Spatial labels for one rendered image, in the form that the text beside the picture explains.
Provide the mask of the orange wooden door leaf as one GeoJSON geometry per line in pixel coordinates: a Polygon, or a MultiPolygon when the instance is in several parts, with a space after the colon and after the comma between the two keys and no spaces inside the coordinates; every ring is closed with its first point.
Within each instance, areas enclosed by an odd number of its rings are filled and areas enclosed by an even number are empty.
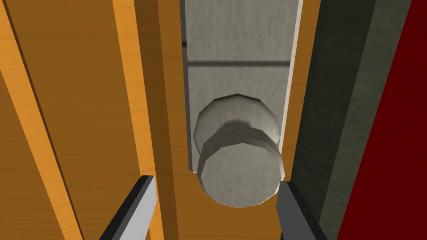
{"type": "Polygon", "coordinates": [[[0,0],[0,240],[98,240],[156,177],[141,240],[279,240],[277,196],[203,192],[200,111],[234,95],[277,119],[290,179],[321,0],[0,0]]]}

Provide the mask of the grey round door knob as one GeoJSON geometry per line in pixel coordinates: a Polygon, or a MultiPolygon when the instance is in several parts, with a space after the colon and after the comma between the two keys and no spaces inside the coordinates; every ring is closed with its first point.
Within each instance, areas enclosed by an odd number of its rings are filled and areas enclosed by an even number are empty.
{"type": "Polygon", "coordinates": [[[214,99],[198,115],[193,133],[197,177],[216,203],[260,205],[284,179],[276,117],[259,99],[234,94],[214,99]]]}

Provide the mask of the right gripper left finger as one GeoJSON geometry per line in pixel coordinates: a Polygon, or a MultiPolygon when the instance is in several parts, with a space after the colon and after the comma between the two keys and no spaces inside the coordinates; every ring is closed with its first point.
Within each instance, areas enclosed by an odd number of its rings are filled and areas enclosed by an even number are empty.
{"type": "Polygon", "coordinates": [[[141,176],[99,240],[145,240],[156,203],[155,176],[141,176]]]}

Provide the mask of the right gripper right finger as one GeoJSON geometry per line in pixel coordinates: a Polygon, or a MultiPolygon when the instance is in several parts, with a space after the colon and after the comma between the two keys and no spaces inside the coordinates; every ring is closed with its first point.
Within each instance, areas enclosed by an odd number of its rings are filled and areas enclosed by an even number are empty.
{"type": "Polygon", "coordinates": [[[281,226],[280,240],[327,240],[294,183],[280,183],[276,209],[281,226]]]}

